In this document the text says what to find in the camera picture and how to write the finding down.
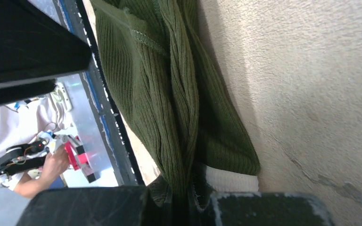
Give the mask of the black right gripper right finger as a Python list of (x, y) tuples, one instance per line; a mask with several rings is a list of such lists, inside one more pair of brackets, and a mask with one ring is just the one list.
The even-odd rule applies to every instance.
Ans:
[(191, 226), (208, 226), (211, 219), (213, 188), (204, 176), (193, 174), (189, 185), (189, 223)]

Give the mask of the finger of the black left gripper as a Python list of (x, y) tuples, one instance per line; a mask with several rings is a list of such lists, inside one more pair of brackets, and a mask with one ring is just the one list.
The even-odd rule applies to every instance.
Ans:
[(52, 92), (87, 70), (91, 49), (26, 0), (0, 0), (0, 105)]

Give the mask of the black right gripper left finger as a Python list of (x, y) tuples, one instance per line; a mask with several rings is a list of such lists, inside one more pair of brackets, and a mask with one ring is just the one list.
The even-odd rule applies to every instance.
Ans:
[(170, 226), (173, 220), (173, 193), (162, 176), (147, 186), (145, 202), (146, 226)]

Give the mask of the olive green underwear cream waistband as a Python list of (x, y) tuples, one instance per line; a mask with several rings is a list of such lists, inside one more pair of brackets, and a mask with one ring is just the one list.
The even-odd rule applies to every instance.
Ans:
[(194, 172), (256, 192), (260, 162), (198, 35), (195, 0), (93, 0), (111, 97), (177, 199)]

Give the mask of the background person forearm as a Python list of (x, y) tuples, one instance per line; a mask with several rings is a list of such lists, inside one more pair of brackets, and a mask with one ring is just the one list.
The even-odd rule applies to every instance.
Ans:
[(25, 173), (14, 187), (13, 191), (24, 198), (31, 199), (49, 186), (49, 181), (46, 181), (43, 178), (33, 179)]

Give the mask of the background person hand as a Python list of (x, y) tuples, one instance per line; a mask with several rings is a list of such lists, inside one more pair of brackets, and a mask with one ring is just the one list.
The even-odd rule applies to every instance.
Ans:
[(65, 146), (61, 145), (53, 154), (49, 153), (42, 167), (39, 180), (48, 186), (69, 167), (69, 157)]

